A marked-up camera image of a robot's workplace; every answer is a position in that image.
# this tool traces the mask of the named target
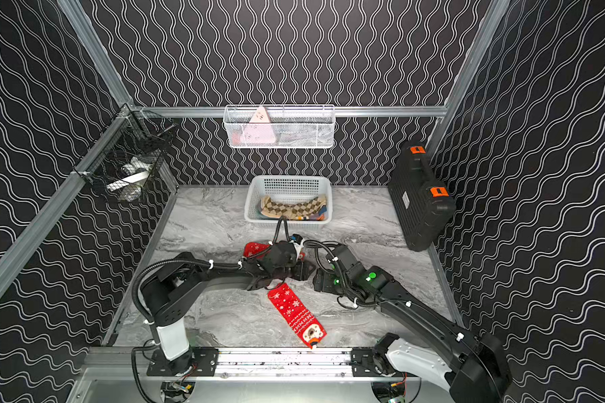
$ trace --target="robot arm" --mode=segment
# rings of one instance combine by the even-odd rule
[[[318,249],[320,244],[309,241],[305,246]],[[148,323],[155,343],[169,360],[173,375],[186,373],[191,366],[183,317],[199,295],[207,289],[259,289],[276,278],[307,279],[310,270],[297,261],[297,246],[278,242],[265,254],[234,268],[209,269],[201,264],[188,264],[194,259],[186,252],[176,259],[181,259],[181,263],[163,265],[140,285],[150,311]],[[358,306],[379,307],[432,349],[412,346],[388,334],[373,349],[375,363],[382,373],[396,370],[418,375],[449,390],[456,403],[502,400],[512,378],[497,338],[489,333],[479,337],[452,323],[408,293],[387,271],[378,266],[365,269],[346,246],[332,245],[332,248],[326,248],[326,257],[334,271],[319,269],[314,278],[315,289],[346,296]]]
[[[512,377],[502,343],[496,337],[490,333],[479,337],[444,318],[410,294],[387,271],[378,266],[365,269],[347,246],[334,248],[326,258],[342,273],[333,278],[319,270],[315,278],[317,290],[320,287],[327,291],[329,282],[335,285],[335,294],[355,298],[357,305],[378,306],[434,351],[388,334],[374,349],[379,357],[385,355],[398,371],[432,379],[447,389],[455,402],[501,401]]]

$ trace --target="wall-mounted basket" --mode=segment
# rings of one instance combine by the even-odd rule
[[[149,184],[159,174],[177,124],[147,112],[130,115],[129,123],[114,134],[88,172],[81,173],[92,191],[117,202],[145,199]]]
[[[258,108],[267,123],[251,123]],[[233,148],[331,148],[333,105],[227,105],[224,126]]]

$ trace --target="checkered sock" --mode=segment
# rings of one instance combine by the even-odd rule
[[[284,215],[292,221],[322,221],[325,219],[326,211],[327,197],[325,195],[319,195],[311,201],[297,205],[274,202],[268,195],[260,201],[260,212],[272,219],[278,219]]]

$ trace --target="black plastic case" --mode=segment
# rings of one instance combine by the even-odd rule
[[[455,201],[430,168],[426,151],[405,146],[390,176],[388,191],[411,250],[426,250],[455,213]]]

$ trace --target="aluminum frame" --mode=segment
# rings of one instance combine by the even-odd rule
[[[173,190],[170,197],[168,198],[168,202],[166,203],[166,206],[164,207],[164,211],[161,214],[161,218],[157,222],[157,227],[155,228],[155,230],[150,238],[150,241],[148,242],[148,246],[146,246],[146,249],[145,249],[143,255],[141,255],[141,259],[139,260],[139,263],[137,264],[137,269],[135,270],[135,273],[132,278],[137,277],[137,274],[150,264],[150,261],[152,260],[152,255],[155,253],[155,249],[157,249],[157,245],[159,244],[159,241],[161,240],[161,235],[164,233],[164,228],[166,227],[166,224],[168,223],[168,220],[170,218],[170,213],[172,212],[173,208],[175,207],[176,201],[177,201],[177,189]],[[110,343],[110,339],[112,338],[112,335],[114,334],[115,330],[117,330],[118,326],[121,324],[121,318],[126,314],[126,312],[128,311],[128,309],[130,307],[130,302],[132,302],[132,287],[128,286],[126,289],[126,293],[123,296],[123,299],[121,300],[121,303],[119,304],[119,307],[117,308],[117,311],[114,314],[114,317],[112,318],[112,323],[110,323],[108,331],[106,332],[105,336],[103,337],[103,342],[101,343],[102,346],[107,346]]]
[[[169,118],[223,118],[223,106],[139,106],[139,112],[152,112]],[[408,117],[446,115],[445,106],[335,106],[336,117]]]
[[[510,0],[492,0],[491,4],[488,5],[484,19],[480,22],[475,39],[468,50],[468,55],[462,64],[457,78],[455,78],[455,84],[446,98],[446,115],[439,121],[426,144],[426,151],[431,157],[439,149],[439,145],[444,139],[448,127],[453,121],[461,102],[464,100],[468,86],[473,81],[477,69],[479,69],[479,65],[493,40],[495,31],[507,12],[509,3]]]
[[[441,262],[439,261],[439,254],[437,253],[435,244],[430,244],[430,247],[428,248],[428,256],[430,256],[432,267],[433,269],[435,269],[437,281],[439,281],[441,292],[442,294],[444,294],[444,299],[446,300],[446,307],[448,308],[448,312],[450,312],[450,316],[452,316],[455,323],[457,323],[461,327],[465,327],[464,321],[462,320],[462,316],[459,313],[459,310],[457,309],[455,297],[453,297],[453,293],[450,291],[450,286],[448,285],[448,280],[446,280],[444,268],[441,265]]]
[[[351,348],[220,347],[218,350],[218,364],[213,376],[189,376],[186,381],[371,383],[403,380],[402,376],[352,376],[352,365],[349,364]],[[90,348],[81,368],[81,377],[77,380],[77,384],[82,383],[81,390],[95,380],[133,380],[131,351],[132,347]],[[139,369],[146,368],[148,363],[140,353],[137,354]],[[139,379],[177,380],[179,377],[147,376],[142,370],[139,371]]]
[[[7,291],[13,280],[32,258],[49,231],[65,213],[74,198],[79,194],[85,181],[77,172],[87,171],[99,153],[105,149],[120,127],[128,122],[130,110],[123,106],[112,124],[108,126],[100,139],[89,149],[81,162],[76,165],[75,171],[58,187],[56,192],[40,209],[36,217],[26,226],[24,231],[0,258],[0,298]]]
[[[125,85],[123,85],[119,72],[115,69],[112,59],[110,59],[105,47],[98,38],[80,0],[58,0],[58,5],[63,13],[65,13],[67,20],[72,24],[76,36],[81,41],[83,47],[85,47],[85,50],[87,50],[89,57],[94,62],[94,67],[101,78],[103,78],[114,100],[117,101],[119,106],[132,104],[132,96]]]

